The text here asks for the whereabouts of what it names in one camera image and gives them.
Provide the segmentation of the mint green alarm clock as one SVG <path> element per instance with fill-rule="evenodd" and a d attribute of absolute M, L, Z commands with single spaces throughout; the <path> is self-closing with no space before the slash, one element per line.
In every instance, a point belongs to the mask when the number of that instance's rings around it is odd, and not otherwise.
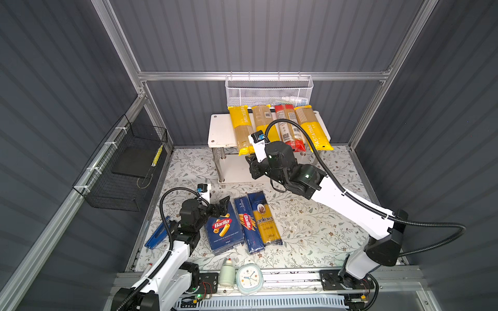
<path fill-rule="evenodd" d="M 251 295 L 263 288 L 264 278 L 260 267 L 256 264 L 246 264 L 236 272 L 237 290 L 242 295 Z"/>

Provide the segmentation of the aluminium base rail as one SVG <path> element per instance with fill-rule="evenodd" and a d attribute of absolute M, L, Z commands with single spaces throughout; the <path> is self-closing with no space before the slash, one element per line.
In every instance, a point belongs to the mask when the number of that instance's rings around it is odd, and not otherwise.
<path fill-rule="evenodd" d="M 294 295 L 323 293 L 322 268 L 263 269 L 263 286 L 256 295 Z M 418 266 L 393 266 L 376 269 L 371 275 L 379 283 L 382 292 L 419 291 L 428 287 Z M 138 281 L 140 272 L 118 273 L 111 287 L 108 300 L 121 288 L 128 288 Z"/>

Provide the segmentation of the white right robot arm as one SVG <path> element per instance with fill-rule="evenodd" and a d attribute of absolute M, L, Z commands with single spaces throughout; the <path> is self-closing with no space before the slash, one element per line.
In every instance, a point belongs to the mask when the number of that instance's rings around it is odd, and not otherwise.
<path fill-rule="evenodd" d="M 254 149 L 254 153 L 246 157 L 252 178 L 266 176 L 286 191 L 331 208 L 368 233 L 366 242 L 346 257 L 338 273 L 338 281 L 343 287 L 353 289 L 378 267 L 395 266 L 401 257 L 435 250 L 466 232 L 465 225 L 459 223 L 409 220 L 403 210 L 394 212 L 347 190 L 327 167 L 308 134 L 304 137 L 320 167 L 298 163 L 291 146 L 282 141 L 270 141 L 268 133 L 265 130 L 248 135 Z M 453 228 L 456 232 L 429 246 L 403 252 L 403 237 L 408 226 Z"/>

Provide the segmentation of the blue yellow spaghetti bag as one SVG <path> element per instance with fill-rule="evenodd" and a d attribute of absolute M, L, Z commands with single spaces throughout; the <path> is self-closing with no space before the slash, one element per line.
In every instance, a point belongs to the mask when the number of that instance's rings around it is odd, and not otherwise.
<path fill-rule="evenodd" d="M 248 199 L 264 245 L 281 246 L 283 241 L 264 192 L 249 193 Z"/>

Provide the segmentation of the blue Barilla spaghetti box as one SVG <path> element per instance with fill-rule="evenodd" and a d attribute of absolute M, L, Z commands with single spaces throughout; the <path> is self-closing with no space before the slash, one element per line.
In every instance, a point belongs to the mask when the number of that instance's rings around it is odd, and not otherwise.
<path fill-rule="evenodd" d="M 249 254 L 252 255 L 263 251 L 265 245 L 255 222 L 249 199 L 246 196 L 235 198 L 234 203 L 236 205 L 237 214 L 239 215 L 239 222 L 244 232 Z"/>

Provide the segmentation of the small pale green bottle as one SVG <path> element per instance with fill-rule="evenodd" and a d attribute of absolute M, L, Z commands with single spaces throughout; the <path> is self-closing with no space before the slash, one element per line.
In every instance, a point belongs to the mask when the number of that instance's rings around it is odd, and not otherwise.
<path fill-rule="evenodd" d="M 236 268 L 231 258 L 225 259 L 219 273 L 219 285 L 222 287 L 233 287 L 236 279 Z"/>

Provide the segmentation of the yellow pasta bag tan window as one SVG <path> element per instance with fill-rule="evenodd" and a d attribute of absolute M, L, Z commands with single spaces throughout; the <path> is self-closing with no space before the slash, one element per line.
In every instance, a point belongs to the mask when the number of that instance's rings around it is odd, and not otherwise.
<path fill-rule="evenodd" d="M 298 124 L 305 130 L 310 137 L 312 145 L 317 151 L 332 151 L 334 148 L 330 145 L 312 106 L 300 106 L 294 109 Z"/>

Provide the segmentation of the red yellow spaghetti bag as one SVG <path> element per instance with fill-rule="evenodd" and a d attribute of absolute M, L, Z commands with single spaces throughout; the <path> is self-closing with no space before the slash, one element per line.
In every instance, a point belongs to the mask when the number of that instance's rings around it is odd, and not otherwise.
<path fill-rule="evenodd" d="M 275 107 L 277 119 L 286 119 L 294 123 L 297 123 L 297 117 L 294 112 L 294 106 L 291 104 L 277 104 Z M 280 128 L 281 140 L 289 145 L 294 152 L 305 152 L 306 146 L 303 141 L 302 132 L 294 125 L 280 122 L 278 123 Z"/>

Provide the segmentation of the white ribbed vent strip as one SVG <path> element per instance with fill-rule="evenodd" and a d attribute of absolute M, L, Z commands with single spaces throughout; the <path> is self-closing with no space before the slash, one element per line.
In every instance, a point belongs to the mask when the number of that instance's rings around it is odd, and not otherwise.
<path fill-rule="evenodd" d="M 198 303 L 179 299 L 167 310 L 294 310 L 326 308 L 349 310 L 345 298 L 340 295 L 244 295 L 217 296 Z"/>

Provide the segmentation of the white two-tier metal shelf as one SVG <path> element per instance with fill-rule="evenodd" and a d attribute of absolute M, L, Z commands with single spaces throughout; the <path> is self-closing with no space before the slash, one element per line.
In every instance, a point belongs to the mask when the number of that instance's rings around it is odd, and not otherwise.
<path fill-rule="evenodd" d="M 269 183 L 268 178 L 254 180 L 245 156 L 238 155 L 237 140 L 230 114 L 211 115 L 207 140 L 213 153 L 220 183 Z"/>

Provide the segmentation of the blue flat box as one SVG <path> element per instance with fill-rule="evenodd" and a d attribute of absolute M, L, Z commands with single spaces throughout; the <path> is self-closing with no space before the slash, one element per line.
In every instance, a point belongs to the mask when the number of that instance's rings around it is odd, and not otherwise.
<path fill-rule="evenodd" d="M 154 231 L 154 233 L 151 235 L 151 237 L 148 239 L 148 241 L 145 243 L 145 247 L 150 250 L 153 250 L 159 244 L 161 244 L 167 237 L 168 234 L 165 229 L 165 224 L 161 222 Z"/>

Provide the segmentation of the blue Barilla rigatoni box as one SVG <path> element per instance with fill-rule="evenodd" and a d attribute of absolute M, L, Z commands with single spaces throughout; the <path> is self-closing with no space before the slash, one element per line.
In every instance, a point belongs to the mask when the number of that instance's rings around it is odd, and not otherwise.
<path fill-rule="evenodd" d="M 225 214 L 217 218 L 210 217 L 204 228 L 214 255 L 220 255 L 238 245 L 242 245 L 245 240 L 238 214 L 235 212 L 231 202 L 228 202 Z"/>

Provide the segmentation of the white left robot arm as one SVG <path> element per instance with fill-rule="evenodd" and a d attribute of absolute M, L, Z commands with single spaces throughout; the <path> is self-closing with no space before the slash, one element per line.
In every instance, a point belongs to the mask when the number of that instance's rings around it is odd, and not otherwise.
<path fill-rule="evenodd" d="M 188 259 L 200 240 L 200 230 L 209 219 L 227 214 L 230 197 L 210 203 L 203 197 L 206 184 L 197 190 L 175 187 L 160 198 L 160 216 L 169 241 L 169 248 L 152 268 L 130 288 L 120 288 L 112 299 L 112 310 L 171 310 L 180 297 L 197 291 L 200 283 L 198 264 Z M 163 210 L 166 197 L 175 191 L 186 191 L 195 197 L 183 202 L 180 221 L 167 221 Z"/>

